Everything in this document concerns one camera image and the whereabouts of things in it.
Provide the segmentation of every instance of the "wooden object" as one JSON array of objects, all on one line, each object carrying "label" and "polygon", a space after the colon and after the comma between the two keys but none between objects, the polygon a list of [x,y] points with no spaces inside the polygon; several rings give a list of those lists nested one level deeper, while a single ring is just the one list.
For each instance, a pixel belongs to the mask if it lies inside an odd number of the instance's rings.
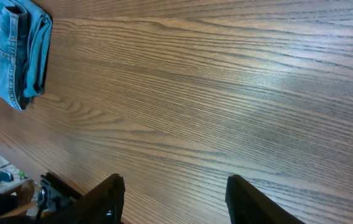
[{"label": "wooden object", "polygon": [[229,223],[239,174],[306,223],[353,223],[353,1],[36,1],[46,94],[0,100],[0,153],[131,223]]}]

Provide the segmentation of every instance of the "denim fabric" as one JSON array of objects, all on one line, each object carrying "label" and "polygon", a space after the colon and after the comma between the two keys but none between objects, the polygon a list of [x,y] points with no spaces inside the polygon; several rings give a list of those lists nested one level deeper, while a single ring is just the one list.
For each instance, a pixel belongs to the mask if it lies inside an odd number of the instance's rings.
[{"label": "denim fabric", "polygon": [[29,0],[0,0],[0,97],[15,109],[43,92],[51,28]]}]

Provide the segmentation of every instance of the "wood grain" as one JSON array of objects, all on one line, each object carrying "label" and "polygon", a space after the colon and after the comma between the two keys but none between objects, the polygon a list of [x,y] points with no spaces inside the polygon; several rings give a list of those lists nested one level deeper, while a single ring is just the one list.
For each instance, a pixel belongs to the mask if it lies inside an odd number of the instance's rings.
[{"label": "wood grain", "polygon": [[0,153],[131,223],[229,223],[240,174],[307,223],[353,223],[353,1],[37,1],[46,95],[0,101]]}]

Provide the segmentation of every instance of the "wooden tabletop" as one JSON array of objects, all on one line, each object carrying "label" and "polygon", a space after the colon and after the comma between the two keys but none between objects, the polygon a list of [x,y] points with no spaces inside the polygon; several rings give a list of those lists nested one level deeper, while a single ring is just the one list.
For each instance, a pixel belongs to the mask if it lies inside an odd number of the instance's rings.
[{"label": "wooden tabletop", "polygon": [[229,223],[239,174],[306,223],[353,223],[353,0],[39,0],[46,92],[0,100],[0,154],[131,223]]}]

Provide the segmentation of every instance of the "belt loop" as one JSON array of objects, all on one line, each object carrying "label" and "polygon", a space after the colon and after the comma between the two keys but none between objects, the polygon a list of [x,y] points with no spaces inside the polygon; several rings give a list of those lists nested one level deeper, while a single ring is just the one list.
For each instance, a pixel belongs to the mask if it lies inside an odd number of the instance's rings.
[{"label": "belt loop", "polygon": [[10,26],[9,26],[9,40],[16,41],[17,40],[17,26],[18,26],[18,18],[19,16],[11,13],[10,14]]}]

